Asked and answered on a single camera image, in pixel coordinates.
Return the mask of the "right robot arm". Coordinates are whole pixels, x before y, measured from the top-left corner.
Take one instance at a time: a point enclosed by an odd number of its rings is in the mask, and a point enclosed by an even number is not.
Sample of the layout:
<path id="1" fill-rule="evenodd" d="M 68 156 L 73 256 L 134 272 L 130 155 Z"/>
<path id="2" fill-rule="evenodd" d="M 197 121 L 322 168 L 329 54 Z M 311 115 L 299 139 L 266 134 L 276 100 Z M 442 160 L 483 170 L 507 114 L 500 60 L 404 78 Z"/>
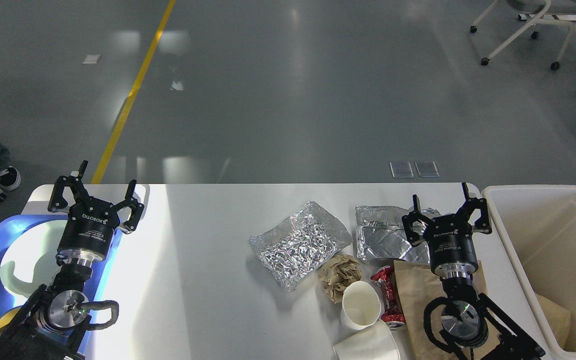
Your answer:
<path id="1" fill-rule="evenodd" d="M 499 342 L 485 360 L 540 360 L 546 351 L 474 285 L 479 265 L 473 237 L 492 234 L 492 226 L 486 199 L 471 196 L 466 183 L 461 187 L 464 203 L 456 212 L 430 218 L 414 194 L 413 209 L 402 217 L 406 240 L 414 248 L 427 246 L 430 271 L 444 292 L 423 310 L 426 337 L 444 353 L 473 360 L 474 350 L 486 344 L 493 326 Z"/>

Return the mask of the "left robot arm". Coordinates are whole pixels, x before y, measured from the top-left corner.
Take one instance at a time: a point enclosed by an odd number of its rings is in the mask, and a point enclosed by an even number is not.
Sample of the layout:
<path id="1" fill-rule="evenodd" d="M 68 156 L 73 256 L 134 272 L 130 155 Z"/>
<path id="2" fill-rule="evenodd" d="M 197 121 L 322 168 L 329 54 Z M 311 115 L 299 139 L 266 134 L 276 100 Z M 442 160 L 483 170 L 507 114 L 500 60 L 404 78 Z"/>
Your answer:
<path id="1" fill-rule="evenodd" d="M 68 217 L 55 253 L 59 271 L 50 285 L 39 285 L 12 309 L 9 321 L 0 318 L 0 360 L 84 360 L 86 333 L 118 321 L 117 301 L 90 300 L 84 289 L 94 264 L 108 257 L 115 233 L 135 231 L 145 205 L 135 195 L 135 179 L 121 202 L 91 196 L 83 184 L 88 164 L 55 180 L 46 209 Z"/>

